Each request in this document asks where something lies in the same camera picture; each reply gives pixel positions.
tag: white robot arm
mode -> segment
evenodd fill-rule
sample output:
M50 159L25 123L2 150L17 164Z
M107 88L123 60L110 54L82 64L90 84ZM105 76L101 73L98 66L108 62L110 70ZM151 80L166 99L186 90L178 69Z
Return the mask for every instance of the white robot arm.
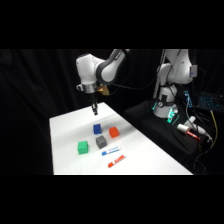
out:
M191 64L189 49L167 49L166 58L170 63L163 64L158 73L158 79L153 98L158 102L154 109L154 115L167 118L170 110L176 107L174 101L177 94L175 84L188 84L197 76L197 66Z
M115 49L108 60L96 58L91 54L81 55L77 59L77 69L81 78L81 84L77 86L77 89L87 94L95 115L98 114L96 94L98 83L113 84L117 79L119 69L130 52L131 49Z

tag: green light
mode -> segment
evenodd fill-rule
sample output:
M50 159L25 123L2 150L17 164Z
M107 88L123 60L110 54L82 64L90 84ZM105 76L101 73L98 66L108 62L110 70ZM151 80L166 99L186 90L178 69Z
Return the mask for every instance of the green light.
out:
M155 108L156 108L156 104L157 104L157 102L155 102L155 105L154 105L154 107L152 108L152 110L155 110Z
M175 113L173 112L173 108L170 109L169 115L168 115L168 123L171 123L173 120L173 117L175 116Z

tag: pen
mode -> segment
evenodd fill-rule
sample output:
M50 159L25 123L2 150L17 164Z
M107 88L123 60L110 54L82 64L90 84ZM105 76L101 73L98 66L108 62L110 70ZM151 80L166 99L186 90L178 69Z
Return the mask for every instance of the pen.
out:
M194 139L196 139L196 140L198 140L198 141L200 141L201 139L198 137L198 136L196 136L196 135L194 135L194 134L192 134L191 132L186 132L187 133L187 135L189 135L189 136L191 136L191 137L193 137Z
M114 166L115 164L119 163L121 160L123 160L124 158L126 158L126 156L122 155L120 156L118 159L114 160L112 163L110 163L108 165L109 168L111 168L112 166Z
M108 151L102 152L102 155L105 156L107 154L114 153L114 152L117 152L117 151L120 151L120 150L121 150L120 147L116 147L116 148L110 149Z

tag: cube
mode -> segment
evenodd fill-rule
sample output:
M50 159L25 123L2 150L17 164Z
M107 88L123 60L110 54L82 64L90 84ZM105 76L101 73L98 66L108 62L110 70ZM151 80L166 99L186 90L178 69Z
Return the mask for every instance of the cube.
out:
M79 152L80 155L89 152L89 146L88 146L88 142L87 141L79 142L79 144L78 144L78 152Z
M99 149L102 149L105 146L107 146L107 141L104 138L104 136L102 135L102 136L96 138L96 144L98 145Z
M119 136L119 131L116 127L110 128L109 133L111 138L116 138L117 136Z
M99 135L102 133L101 131L101 125L100 124L96 124L93 126L93 131L95 135Z

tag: wire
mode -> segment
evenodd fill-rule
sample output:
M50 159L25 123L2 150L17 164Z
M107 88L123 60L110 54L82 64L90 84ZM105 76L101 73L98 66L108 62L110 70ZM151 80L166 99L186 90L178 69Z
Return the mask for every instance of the wire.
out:
M128 72L128 68L129 68L129 62L130 62L129 58L130 58L130 57L127 58L127 72ZM133 63L133 66L132 66L132 68L131 68L131 71L129 72L127 78L124 80L124 82L122 82L121 85L123 85L123 84L124 84L125 82L127 82L127 80L129 79L129 77L130 77L130 75L131 75L131 73L132 73L132 71L133 71L133 69L134 69L136 59L137 59L137 53L136 53L136 55L135 55L135 59L134 59L134 63ZM121 88L121 86L119 86L119 87L118 87L113 93L111 93L109 96L114 95L120 88Z
M140 88L133 88L133 87L127 87L127 86L122 86L122 85L117 85L117 84L112 84L112 86L117 86L117 87L121 87L121 88L125 88L125 89L130 89L130 90L141 90L141 89L146 89L146 88L148 88L150 85L152 85L152 83L156 80L156 78L157 78L157 75L158 75L158 73L159 73L159 71L160 71L160 68L161 68L161 66L162 66L162 64L163 64L163 60L164 60L164 56L165 56L165 52L166 52L166 49L164 49L163 50L163 52L162 52L162 57L161 57L161 61L160 61L160 66L159 66L159 69L157 70L157 74L156 74L156 76L153 78L153 80L147 85L147 86L144 86L144 87L140 87Z
M208 151L206 151L206 152L204 152L204 153L201 153L201 154L196 158L195 163L194 163L194 170L195 170L196 162L198 162L198 159L199 159L201 156L203 156L203 155L209 153L209 152L213 149L213 147L214 147L214 145L215 145L215 143L216 143L216 141L217 141L217 139L218 139L218 127L217 127L217 123L216 123L216 120L215 120L215 116L214 116L213 111L211 111L211 114L212 114L212 118L213 118L213 121L214 121L214 124L215 124L215 129L216 129L215 141L213 142L212 138L207 134L207 136L210 137L210 140L211 140L211 142L212 142L212 145L211 145L211 147L210 147L210 149L209 149Z
M217 123L216 123L216 120L215 120L215 116L214 116L213 111L211 111L211 114L212 114L212 118L213 118L213 120L214 120L215 129L216 129L215 141L214 141L214 143L213 143L213 145L212 145L212 148L213 148L214 145L215 145L215 143L216 143L216 141L217 141L217 139L218 139L218 127L217 127Z

